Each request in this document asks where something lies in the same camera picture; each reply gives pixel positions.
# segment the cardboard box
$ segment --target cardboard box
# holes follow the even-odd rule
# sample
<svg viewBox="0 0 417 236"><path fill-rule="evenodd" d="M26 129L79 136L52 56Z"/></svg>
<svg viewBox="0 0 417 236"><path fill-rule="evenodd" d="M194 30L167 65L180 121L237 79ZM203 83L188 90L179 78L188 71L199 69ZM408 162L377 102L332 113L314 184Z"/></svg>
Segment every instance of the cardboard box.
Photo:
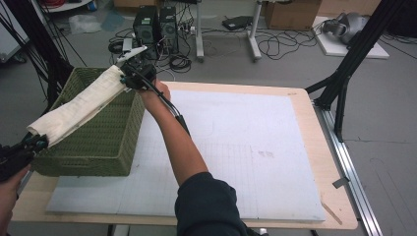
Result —
<svg viewBox="0 0 417 236"><path fill-rule="evenodd" d="M114 7L123 11L138 11L141 5L154 5L159 7L159 0L113 0Z"/></svg>
<svg viewBox="0 0 417 236"><path fill-rule="evenodd" d="M322 0L268 3L265 20L271 30L310 30Z"/></svg>
<svg viewBox="0 0 417 236"><path fill-rule="evenodd" d="M323 0L318 16L337 17L340 13L356 12L371 16L381 0Z"/></svg>

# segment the white board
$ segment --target white board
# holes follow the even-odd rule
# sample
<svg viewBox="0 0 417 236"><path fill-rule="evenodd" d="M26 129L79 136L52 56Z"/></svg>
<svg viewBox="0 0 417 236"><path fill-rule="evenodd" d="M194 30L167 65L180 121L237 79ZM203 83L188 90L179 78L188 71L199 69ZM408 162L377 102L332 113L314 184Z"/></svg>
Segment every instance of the white board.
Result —
<svg viewBox="0 0 417 236"><path fill-rule="evenodd" d="M325 220L288 97L174 90L172 101L214 178L236 189L242 218ZM47 210L174 215L177 190L146 113L129 177L60 177Z"/></svg>
<svg viewBox="0 0 417 236"><path fill-rule="evenodd" d="M313 27L318 26L320 23L328 19L329 18L327 17L316 17L313 22ZM313 32L326 56L345 56L347 54L348 50L346 49L346 45L343 44L339 38L333 36L331 32L322 32L321 29L313 29ZM375 43L366 58L388 59L389 55L378 43Z"/></svg>

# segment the computer tower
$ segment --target computer tower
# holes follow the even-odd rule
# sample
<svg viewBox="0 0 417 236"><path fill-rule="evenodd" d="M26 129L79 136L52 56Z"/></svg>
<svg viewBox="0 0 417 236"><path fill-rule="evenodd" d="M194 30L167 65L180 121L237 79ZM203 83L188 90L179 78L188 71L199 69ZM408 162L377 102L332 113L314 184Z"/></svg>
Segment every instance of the computer tower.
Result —
<svg viewBox="0 0 417 236"><path fill-rule="evenodd" d="M417 0L406 1L393 17L387 31L396 36L417 37Z"/></svg>
<svg viewBox="0 0 417 236"><path fill-rule="evenodd" d="M143 52L147 59L158 59L162 50L160 24L156 6L140 6L133 22L136 41L139 46L145 45L148 50Z"/></svg>
<svg viewBox="0 0 417 236"><path fill-rule="evenodd" d="M159 22L163 38L163 52L178 53L178 28L175 7L163 7L159 11Z"/></svg>

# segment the metal stand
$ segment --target metal stand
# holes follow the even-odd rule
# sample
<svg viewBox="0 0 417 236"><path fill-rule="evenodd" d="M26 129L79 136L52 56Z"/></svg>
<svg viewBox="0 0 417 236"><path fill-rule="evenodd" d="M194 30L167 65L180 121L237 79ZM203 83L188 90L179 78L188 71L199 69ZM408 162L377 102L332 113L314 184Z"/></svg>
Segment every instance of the metal stand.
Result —
<svg viewBox="0 0 417 236"><path fill-rule="evenodd" d="M349 190L358 207L368 235L382 236L380 225L371 209L365 191L362 188L355 167L351 161L346 145L342 138L342 122L346 102L347 85L353 73L365 59L374 44L383 34L384 30L406 0L382 0L369 22L353 42L351 49L340 63L337 70L328 78L306 88L308 93L325 88L321 96L314 100L317 107L322 110L322 116L327 124L328 133L339 165L343 174L349 179ZM331 104L338 97L336 117L333 119L330 110Z"/></svg>
<svg viewBox="0 0 417 236"><path fill-rule="evenodd" d="M252 29L248 31L249 42L254 52L254 61L257 61L262 58L260 48L258 47L257 40L255 39L255 33L257 32L258 20L260 18L261 9L262 9L262 0L257 0L257 5L255 7L254 20L252 22Z"/></svg>
<svg viewBox="0 0 417 236"><path fill-rule="evenodd" d="M377 222L377 218L375 217L365 191L362 188L361 181L356 173L355 166L353 166L347 147L344 143L339 142L337 135L331 131L334 129L334 118L331 112L321 110L321 115L326 123L326 128L330 135L330 140L333 143L334 151L337 154L339 166L341 167L344 176L349 179L348 187L350 194L356 203L368 235L382 236L383 233L380 225Z"/></svg>
<svg viewBox="0 0 417 236"><path fill-rule="evenodd" d="M323 110L330 110L331 104L338 97L334 132L340 142L343 142L342 123L349 80L405 1L381 1L369 22L353 42L352 47L337 70L330 77L306 88L307 93L311 93L326 87L322 95L314 100L315 105Z"/></svg>
<svg viewBox="0 0 417 236"><path fill-rule="evenodd" d="M203 36L202 36L202 0L197 0L197 28L196 28L196 50L197 60L203 62L205 59L205 50L203 49Z"/></svg>

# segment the table leg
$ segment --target table leg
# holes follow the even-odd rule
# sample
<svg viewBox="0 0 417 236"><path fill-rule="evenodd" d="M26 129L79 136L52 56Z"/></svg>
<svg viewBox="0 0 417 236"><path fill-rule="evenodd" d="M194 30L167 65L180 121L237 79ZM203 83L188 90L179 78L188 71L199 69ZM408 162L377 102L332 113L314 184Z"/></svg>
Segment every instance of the table leg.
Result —
<svg viewBox="0 0 417 236"><path fill-rule="evenodd" d="M202 0L197 1L197 28L196 28L196 50L197 60L204 61L205 51L203 49L203 36L202 36L202 14L201 14Z"/></svg>
<svg viewBox="0 0 417 236"><path fill-rule="evenodd" d="M258 43L255 40L255 33L257 32L258 20L260 18L261 9L262 9L262 0L257 0L257 5L255 7L254 21L252 22L252 30L248 31L249 42L251 43L252 51L254 52L254 61L257 61L262 58L260 48Z"/></svg>

